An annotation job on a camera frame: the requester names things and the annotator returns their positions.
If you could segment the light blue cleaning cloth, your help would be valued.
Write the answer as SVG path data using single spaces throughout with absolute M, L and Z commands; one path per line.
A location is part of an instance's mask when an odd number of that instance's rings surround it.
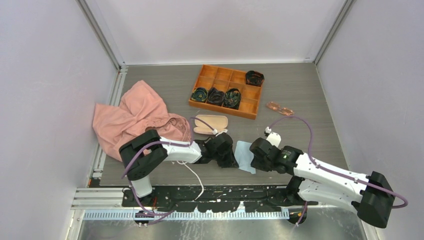
M 251 173 L 252 175 L 256 174 L 256 169 L 251 166 L 251 163 L 254 159 L 253 153 L 250 151 L 250 142 L 246 141 L 237 141 L 234 157 L 238 163 L 238 168 L 242 171 Z

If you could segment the pink glasses case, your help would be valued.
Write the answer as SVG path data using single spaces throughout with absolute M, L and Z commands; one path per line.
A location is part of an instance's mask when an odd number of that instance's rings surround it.
M 202 135 L 216 135 L 227 132 L 229 120 L 224 115 L 198 114 L 193 131 Z

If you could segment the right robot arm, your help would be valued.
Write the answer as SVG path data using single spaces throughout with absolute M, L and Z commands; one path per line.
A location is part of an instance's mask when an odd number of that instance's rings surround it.
M 253 153 L 253 168 L 291 175 L 278 194 L 284 206 L 320 202 L 350 211 L 376 228 L 387 227 L 395 197 L 383 174 L 344 170 L 310 158 L 292 146 L 279 149 L 264 138 L 255 140 L 249 150 Z

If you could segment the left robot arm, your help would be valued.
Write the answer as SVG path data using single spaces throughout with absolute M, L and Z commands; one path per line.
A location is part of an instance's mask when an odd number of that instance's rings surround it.
M 162 162 L 208 164 L 216 161 L 221 168 L 238 168 L 233 151 L 233 140 L 226 132 L 205 140 L 170 140 L 155 129 L 146 131 L 122 145 L 118 150 L 127 177 L 135 190 L 134 200 L 141 207 L 153 202 L 153 187 L 149 174 Z

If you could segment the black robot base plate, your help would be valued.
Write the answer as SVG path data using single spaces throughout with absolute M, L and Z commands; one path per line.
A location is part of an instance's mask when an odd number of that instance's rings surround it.
M 281 207 L 303 206 L 301 199 L 286 196 L 279 185 L 157 185 L 152 193 L 136 200 L 131 189 L 123 189 L 123 207 L 154 207 L 156 212 L 235 212 L 244 206 L 248 213 L 278 212 Z

